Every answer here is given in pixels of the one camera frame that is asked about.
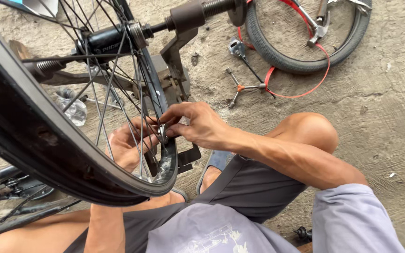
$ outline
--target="concrete floor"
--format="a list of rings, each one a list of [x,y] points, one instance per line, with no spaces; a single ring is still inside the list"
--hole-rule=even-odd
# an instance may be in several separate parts
[[[161,22],[168,9],[185,0],[131,1],[131,8],[143,23]],[[320,59],[318,49],[305,47],[307,30],[301,18],[284,3],[258,0],[258,15],[269,41],[281,52],[304,60]],[[304,0],[301,4],[314,16],[318,1]],[[341,44],[351,25],[352,5],[339,1],[330,5],[332,23],[322,45],[333,52],[332,45]],[[102,20],[104,13],[97,12]],[[69,52],[70,39],[60,27],[0,6],[0,31],[6,39],[24,43],[33,55],[64,55]],[[63,12],[58,14],[65,19]],[[342,64],[333,67],[324,83],[312,94],[299,99],[273,100],[259,91],[244,92],[234,109],[227,104],[235,94],[234,84],[225,69],[231,67],[244,85],[256,84],[255,77],[241,61],[228,51],[230,37],[236,28],[229,24],[226,14],[208,20],[210,30],[202,27],[198,36],[181,50],[182,61],[191,78],[191,100],[206,101],[224,120],[234,127],[263,135],[286,116],[296,112],[318,112],[327,117],[338,131],[339,147],[335,156],[356,166],[367,177],[371,188],[383,203],[398,237],[405,247],[405,1],[376,0],[368,30],[362,43]],[[174,36],[161,32],[150,40],[152,55]],[[199,53],[199,64],[192,66],[191,55]],[[247,50],[250,64],[261,76],[269,65],[260,56]],[[129,69],[128,61],[123,66]],[[70,66],[70,71],[82,72],[82,66]],[[270,88],[279,94],[298,95],[310,90],[323,74],[297,76],[275,71]],[[87,123],[82,127],[89,138],[95,136],[96,112],[88,105]],[[106,120],[108,130],[123,122],[116,110]],[[202,158],[194,170],[179,176],[177,186],[185,189],[190,198],[196,196],[195,185],[205,165],[209,150],[201,149]],[[311,227],[313,188],[307,189],[281,214],[266,225],[292,242],[292,230]]]

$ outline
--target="knee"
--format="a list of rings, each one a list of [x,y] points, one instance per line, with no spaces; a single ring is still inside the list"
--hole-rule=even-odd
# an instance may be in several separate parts
[[[287,121],[287,129],[292,131],[298,142],[315,146],[328,153],[333,153],[338,145],[337,131],[321,114],[301,112],[284,120]]]
[[[14,252],[18,248],[17,231],[11,230],[0,234],[0,253],[10,253]]]

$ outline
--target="gray t-shirt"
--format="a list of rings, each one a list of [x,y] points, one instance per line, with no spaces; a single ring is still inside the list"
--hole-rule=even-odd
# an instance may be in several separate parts
[[[348,184],[315,195],[314,253],[405,252],[373,191]],[[147,253],[299,253],[284,238],[220,204],[193,204],[149,232]]]

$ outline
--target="gray shorts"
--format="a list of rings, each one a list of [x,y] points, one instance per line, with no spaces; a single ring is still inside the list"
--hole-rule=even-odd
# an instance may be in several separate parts
[[[215,182],[192,202],[124,213],[126,253],[145,252],[148,232],[163,225],[188,205],[222,204],[232,207],[251,221],[263,223],[280,213],[305,189],[305,184],[265,164],[235,155]],[[83,252],[86,238],[87,230],[77,237],[65,253]]]

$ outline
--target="man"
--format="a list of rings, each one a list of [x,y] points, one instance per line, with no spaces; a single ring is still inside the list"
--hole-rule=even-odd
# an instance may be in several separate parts
[[[189,126],[177,123],[183,116]],[[265,136],[228,126],[201,102],[172,105],[160,120],[170,124],[167,136],[217,150],[191,203],[177,191],[128,208],[92,204],[1,234],[0,252],[297,253],[260,223],[307,186],[322,190],[312,217],[315,253],[405,252],[363,174],[331,155],[338,137],[325,117],[294,114]],[[129,136],[121,127],[110,143],[115,161],[132,171],[139,156]]]

